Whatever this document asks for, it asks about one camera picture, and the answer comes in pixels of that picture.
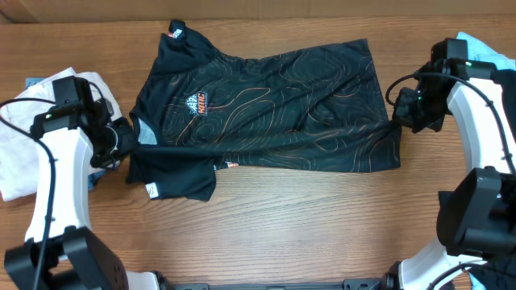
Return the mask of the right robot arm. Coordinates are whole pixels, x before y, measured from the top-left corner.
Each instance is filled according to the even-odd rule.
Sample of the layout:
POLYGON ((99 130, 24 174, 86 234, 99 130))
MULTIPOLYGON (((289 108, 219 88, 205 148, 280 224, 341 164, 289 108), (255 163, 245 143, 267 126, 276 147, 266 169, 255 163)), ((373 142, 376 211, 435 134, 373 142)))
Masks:
POLYGON ((461 272, 515 253, 515 72, 468 57, 468 44, 447 38, 401 89, 392 119, 418 133, 456 120, 466 176, 439 192, 437 236, 395 263, 381 289, 440 289, 461 272))

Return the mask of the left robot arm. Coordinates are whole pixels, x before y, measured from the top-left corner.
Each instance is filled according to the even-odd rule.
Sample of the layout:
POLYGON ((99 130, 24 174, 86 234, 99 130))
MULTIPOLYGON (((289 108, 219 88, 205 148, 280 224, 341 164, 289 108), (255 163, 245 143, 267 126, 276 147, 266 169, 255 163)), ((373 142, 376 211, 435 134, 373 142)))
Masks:
POLYGON ((19 289, 170 287, 158 271, 126 270, 91 230, 89 168, 114 168, 137 146, 129 122, 115 118, 104 97, 94 100, 96 87, 75 76, 53 81, 50 109, 36 115, 25 134, 39 146, 35 209, 25 243, 4 258, 19 289))

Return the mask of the black orange patterned t-shirt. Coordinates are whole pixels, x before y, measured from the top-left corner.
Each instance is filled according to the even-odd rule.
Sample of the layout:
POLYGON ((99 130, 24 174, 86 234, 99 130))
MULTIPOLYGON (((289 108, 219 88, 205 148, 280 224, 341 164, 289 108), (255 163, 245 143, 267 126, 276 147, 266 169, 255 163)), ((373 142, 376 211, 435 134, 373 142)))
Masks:
POLYGON ((244 59, 173 20, 130 113, 127 181, 153 199, 208 201, 238 166, 370 173, 399 168, 366 39, 244 59))

